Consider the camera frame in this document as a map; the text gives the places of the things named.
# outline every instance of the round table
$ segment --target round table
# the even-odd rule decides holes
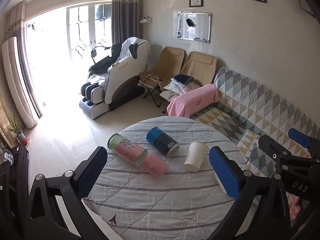
[[[146,140],[153,127],[159,127],[180,144],[172,158],[162,156],[169,164],[167,173],[154,178],[108,149],[108,162],[88,197],[94,211],[124,240],[207,239],[234,199],[221,190],[208,157],[198,172],[184,169],[189,144],[201,141],[209,148],[219,146],[229,158],[241,164],[245,160],[225,135],[188,118],[153,118],[136,123],[120,134],[149,153],[157,153]]]

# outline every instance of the potted plant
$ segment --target potted plant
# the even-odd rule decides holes
[[[5,150],[5,147],[3,145],[3,143],[0,141],[0,163],[2,163],[4,160],[2,158],[2,153]]]
[[[18,141],[20,143],[22,143],[24,146],[26,146],[28,144],[28,141],[21,130],[22,124],[21,124],[19,118],[16,118],[15,115],[13,116],[13,119],[11,117],[9,117],[9,124],[12,128],[9,128],[8,130],[10,132],[15,133]]]

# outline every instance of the white paper cup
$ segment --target white paper cup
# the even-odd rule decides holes
[[[203,142],[192,142],[189,145],[188,156],[184,162],[187,171],[199,171],[201,164],[209,152],[209,147]]]

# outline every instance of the pillow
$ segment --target pillow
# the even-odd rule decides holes
[[[169,85],[165,86],[164,89],[169,90],[169,91],[176,93],[178,95],[184,94],[182,92],[182,90],[180,89],[180,87],[178,87],[178,85],[174,81],[171,81],[171,83]]]
[[[187,85],[184,85],[184,84],[176,81],[174,78],[172,78],[171,80],[181,89],[181,91],[184,94],[200,87],[196,83],[193,83],[193,82],[190,82]]]
[[[174,98],[178,97],[179,95],[176,93],[173,93],[172,91],[166,90],[166,91],[163,91],[162,93],[160,93],[160,96],[171,103],[171,101]]]

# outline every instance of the whiteboard frame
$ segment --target whiteboard frame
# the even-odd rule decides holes
[[[177,31],[177,33],[180,31],[180,27],[181,27],[180,23],[179,23],[180,15],[189,15],[189,14],[203,14],[203,15],[209,16],[209,32],[208,32],[209,40],[196,40],[196,39],[180,38],[179,35],[177,35],[178,39],[187,40],[187,41],[198,41],[198,42],[203,42],[203,43],[210,43],[210,40],[211,40],[211,17],[212,17],[211,13],[179,13],[178,14],[178,31]]]

